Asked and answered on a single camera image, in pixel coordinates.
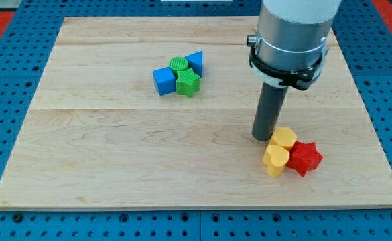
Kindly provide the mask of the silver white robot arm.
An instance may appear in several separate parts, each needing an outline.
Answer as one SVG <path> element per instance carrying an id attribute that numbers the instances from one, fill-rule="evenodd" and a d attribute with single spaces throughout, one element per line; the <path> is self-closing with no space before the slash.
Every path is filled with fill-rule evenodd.
<path id="1" fill-rule="evenodd" d="M 274 88 L 307 90 L 320 76 L 326 40 L 341 0 L 262 0 L 249 65 Z"/>

